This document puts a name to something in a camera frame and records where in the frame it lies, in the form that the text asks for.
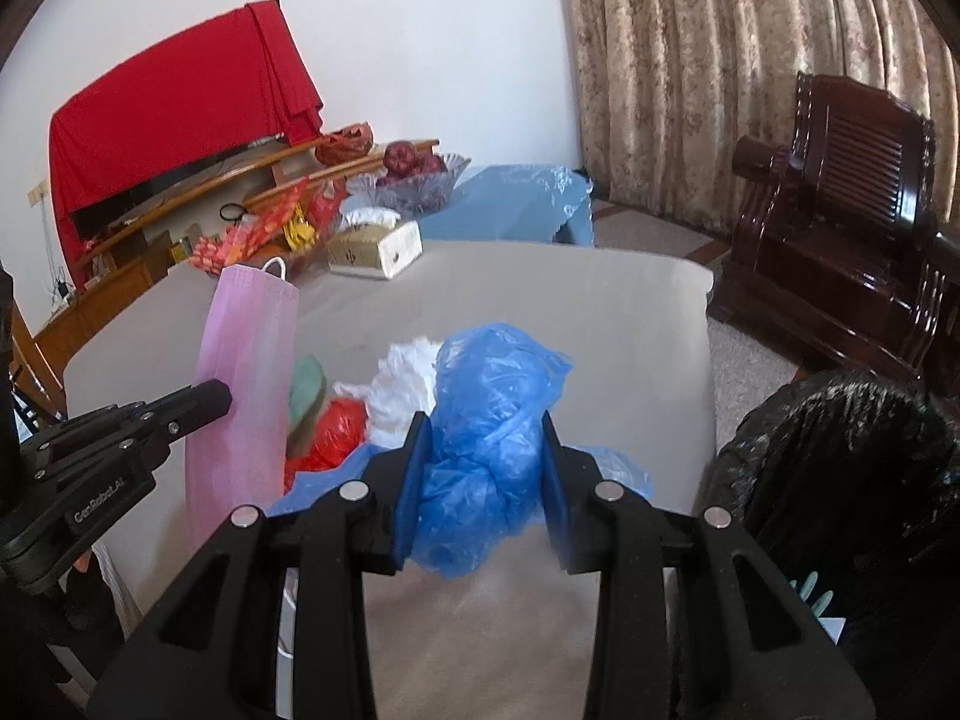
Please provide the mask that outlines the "green rubber glove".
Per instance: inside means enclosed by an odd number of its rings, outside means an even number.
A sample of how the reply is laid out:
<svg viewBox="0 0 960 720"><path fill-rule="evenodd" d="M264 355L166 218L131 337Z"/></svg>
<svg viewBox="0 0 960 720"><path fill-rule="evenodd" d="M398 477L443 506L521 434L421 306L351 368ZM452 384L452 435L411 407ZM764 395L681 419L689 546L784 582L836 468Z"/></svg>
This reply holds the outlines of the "green rubber glove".
<svg viewBox="0 0 960 720"><path fill-rule="evenodd" d="M295 362L288 394L288 437L286 456L296 457L306 449L314 424L324 405L327 377L314 355L302 355Z"/></svg>

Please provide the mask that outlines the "glass fruit bowl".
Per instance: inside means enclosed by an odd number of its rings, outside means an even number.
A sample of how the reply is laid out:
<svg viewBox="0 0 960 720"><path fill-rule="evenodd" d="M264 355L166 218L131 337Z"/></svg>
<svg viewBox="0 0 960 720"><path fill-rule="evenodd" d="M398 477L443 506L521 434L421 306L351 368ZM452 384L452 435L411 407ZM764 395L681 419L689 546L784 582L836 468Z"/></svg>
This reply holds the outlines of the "glass fruit bowl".
<svg viewBox="0 0 960 720"><path fill-rule="evenodd" d="M384 171L350 177L343 213L371 206L397 211L404 220L438 213L448 206L455 184L470 166L469 158L462 154L441 154L441 160L446 166L444 172L407 177L392 184L387 184Z"/></svg>

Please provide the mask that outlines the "snack basket with red packets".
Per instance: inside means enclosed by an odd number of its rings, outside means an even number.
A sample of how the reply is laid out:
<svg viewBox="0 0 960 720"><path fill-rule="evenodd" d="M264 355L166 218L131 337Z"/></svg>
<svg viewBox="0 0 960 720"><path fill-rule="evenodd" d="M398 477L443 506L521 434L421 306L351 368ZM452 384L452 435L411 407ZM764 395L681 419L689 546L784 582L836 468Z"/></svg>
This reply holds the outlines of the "snack basket with red packets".
<svg viewBox="0 0 960 720"><path fill-rule="evenodd" d="M340 207L347 198L347 181L329 179L309 184L306 179L268 200L219 236L200 236L187 261L197 270L217 277L227 266L262 265L272 257L302 255L320 250L337 229Z"/></svg>

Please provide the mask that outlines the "red apples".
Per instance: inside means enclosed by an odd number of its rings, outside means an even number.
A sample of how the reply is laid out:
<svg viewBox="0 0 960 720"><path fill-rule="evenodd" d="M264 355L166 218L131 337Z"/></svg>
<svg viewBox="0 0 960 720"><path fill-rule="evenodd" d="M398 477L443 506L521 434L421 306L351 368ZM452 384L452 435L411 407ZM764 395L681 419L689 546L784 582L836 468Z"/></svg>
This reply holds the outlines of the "red apples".
<svg viewBox="0 0 960 720"><path fill-rule="evenodd" d="M377 179L379 185L397 184L410 177L432 176L448 171L438 154L420 153L412 142L392 142L386 146L382 165L386 174Z"/></svg>

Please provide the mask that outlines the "red cloth over television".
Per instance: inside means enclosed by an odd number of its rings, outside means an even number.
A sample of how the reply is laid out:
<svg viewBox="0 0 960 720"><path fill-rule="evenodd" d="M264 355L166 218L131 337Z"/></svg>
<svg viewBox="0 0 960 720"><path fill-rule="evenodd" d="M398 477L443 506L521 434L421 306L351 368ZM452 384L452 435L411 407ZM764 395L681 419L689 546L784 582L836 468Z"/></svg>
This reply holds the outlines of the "red cloth over television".
<svg viewBox="0 0 960 720"><path fill-rule="evenodd" d="M85 281L76 211L259 138L309 142L321 109L278 0L202 21L116 65L50 119L50 199L70 278Z"/></svg>

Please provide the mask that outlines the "blue plastic bag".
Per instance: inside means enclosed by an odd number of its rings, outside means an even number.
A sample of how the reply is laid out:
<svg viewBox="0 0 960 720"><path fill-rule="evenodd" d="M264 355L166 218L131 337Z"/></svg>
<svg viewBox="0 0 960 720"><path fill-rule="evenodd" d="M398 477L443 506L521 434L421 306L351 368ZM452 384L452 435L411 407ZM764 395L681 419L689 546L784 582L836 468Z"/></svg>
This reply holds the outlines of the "blue plastic bag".
<svg viewBox="0 0 960 720"><path fill-rule="evenodd" d="M446 338L436 406L413 418L404 445L370 455L356 502L338 489L270 518L270 544L290 566L311 554L340 572L392 575L415 561L444 577L482 566L535 517L563 569L602 569L615 541L613 505L647 505L646 483L622 457L566 447L550 410L571 364L507 323Z"/></svg>

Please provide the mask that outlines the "black wicker trash bin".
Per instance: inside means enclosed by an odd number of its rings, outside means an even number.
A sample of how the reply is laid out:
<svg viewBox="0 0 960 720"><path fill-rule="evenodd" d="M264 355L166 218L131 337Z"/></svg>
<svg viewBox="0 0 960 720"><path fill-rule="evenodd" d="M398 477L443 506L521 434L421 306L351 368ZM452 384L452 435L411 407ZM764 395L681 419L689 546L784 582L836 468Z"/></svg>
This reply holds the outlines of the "black wicker trash bin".
<svg viewBox="0 0 960 720"><path fill-rule="evenodd" d="M884 717L958 709L958 429L916 387L859 372L784 385L716 457L722 505L818 616Z"/></svg>

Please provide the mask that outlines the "grey tablecloth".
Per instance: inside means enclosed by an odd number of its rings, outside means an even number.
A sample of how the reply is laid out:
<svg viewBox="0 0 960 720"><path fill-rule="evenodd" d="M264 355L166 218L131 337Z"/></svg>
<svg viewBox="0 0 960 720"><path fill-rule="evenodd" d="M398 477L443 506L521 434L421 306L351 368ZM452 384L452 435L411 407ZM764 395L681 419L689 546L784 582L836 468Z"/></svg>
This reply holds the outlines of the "grey tablecloth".
<svg viewBox="0 0 960 720"><path fill-rule="evenodd" d="M433 242L391 281L322 273L299 287L295 343L345 382L371 377L394 341L491 322L571 359L553 413L574 447L605 445L654 479L659 507L688 511L715 450L708 270L617 250ZM107 534L146 616L198 551L185 531L184 462ZM298 574L286 574L278 692L291 700ZM579 718L599 580L563 571L544 528L505 539L448 580L404 564L363 578L376 713L371 718Z"/></svg>

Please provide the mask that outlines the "tissue box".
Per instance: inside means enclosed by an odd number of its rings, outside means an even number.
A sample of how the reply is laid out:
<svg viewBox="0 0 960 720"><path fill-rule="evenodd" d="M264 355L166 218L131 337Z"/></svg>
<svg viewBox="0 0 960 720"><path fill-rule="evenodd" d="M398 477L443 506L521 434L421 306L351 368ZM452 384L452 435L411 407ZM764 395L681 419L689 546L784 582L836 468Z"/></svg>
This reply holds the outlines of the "tissue box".
<svg viewBox="0 0 960 720"><path fill-rule="evenodd" d="M329 270L391 281L423 254L420 226L389 208L350 211L324 247Z"/></svg>

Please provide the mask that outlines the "floral beige curtain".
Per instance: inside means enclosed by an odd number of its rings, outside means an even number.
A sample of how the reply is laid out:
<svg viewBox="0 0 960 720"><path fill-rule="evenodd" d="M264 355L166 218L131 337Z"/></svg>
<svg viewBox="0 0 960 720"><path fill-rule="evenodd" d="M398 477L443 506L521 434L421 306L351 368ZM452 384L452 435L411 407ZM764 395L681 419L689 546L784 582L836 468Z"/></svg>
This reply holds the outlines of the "floral beige curtain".
<svg viewBox="0 0 960 720"><path fill-rule="evenodd" d="M885 89L935 126L958 218L958 54L919 0L565 0L583 166L615 203L731 231L737 138L793 136L796 76Z"/></svg>

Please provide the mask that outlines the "red crumpled wrapper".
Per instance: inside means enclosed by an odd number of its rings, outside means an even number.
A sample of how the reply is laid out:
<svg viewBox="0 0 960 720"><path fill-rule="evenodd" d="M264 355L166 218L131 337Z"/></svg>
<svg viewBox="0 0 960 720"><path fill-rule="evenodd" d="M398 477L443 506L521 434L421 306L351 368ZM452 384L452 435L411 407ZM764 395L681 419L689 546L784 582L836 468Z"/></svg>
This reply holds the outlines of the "red crumpled wrapper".
<svg viewBox="0 0 960 720"><path fill-rule="evenodd" d="M317 420L308 449L286 460L285 491L291 491L298 473L328 472L342 465L363 442L366 422L363 401L334 398Z"/></svg>

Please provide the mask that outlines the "crumpled white tissue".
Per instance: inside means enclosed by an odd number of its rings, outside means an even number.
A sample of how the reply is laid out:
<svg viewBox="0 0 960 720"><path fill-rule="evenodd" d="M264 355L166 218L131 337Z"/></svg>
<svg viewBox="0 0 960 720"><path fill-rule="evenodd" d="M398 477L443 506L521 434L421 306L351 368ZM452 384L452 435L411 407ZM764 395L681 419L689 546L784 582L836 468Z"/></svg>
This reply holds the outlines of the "crumpled white tissue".
<svg viewBox="0 0 960 720"><path fill-rule="evenodd" d="M441 344L418 337L393 343L377 361L370 383L334 383L337 397L359 400L366 410L368 444L398 449L405 442L416 413L431 415L436 406L436 360Z"/></svg>

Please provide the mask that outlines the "wooden tv cabinet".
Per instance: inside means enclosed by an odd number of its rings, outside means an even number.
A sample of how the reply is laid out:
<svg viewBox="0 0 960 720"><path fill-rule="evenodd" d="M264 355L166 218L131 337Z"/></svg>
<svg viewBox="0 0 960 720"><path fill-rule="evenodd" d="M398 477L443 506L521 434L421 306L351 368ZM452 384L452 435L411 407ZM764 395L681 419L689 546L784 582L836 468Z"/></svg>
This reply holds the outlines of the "wooden tv cabinet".
<svg viewBox="0 0 960 720"><path fill-rule="evenodd" d="M36 415L36 421L49 424L67 414L64 377L68 361L96 333L115 319L133 301L166 277L182 247L171 234L161 231L150 238L151 226L171 218L174 211L200 202L242 177L267 171L274 185L244 200L244 211L268 210L280 195L298 184L343 184L347 179L370 174L382 166L382 145L371 146L368 153L354 160L342 160L301 176L285 174L283 163L301 154L314 153L324 145L322 137L293 148L257 146L242 154L200 171L197 176L171 185L145 203L145 210L132 220L117 221L107 228L88 250L80 263L98 271L85 289L68 298L67 305L53 314L43 330L33 335L21 314L14 314L13 328L13 392Z"/></svg>

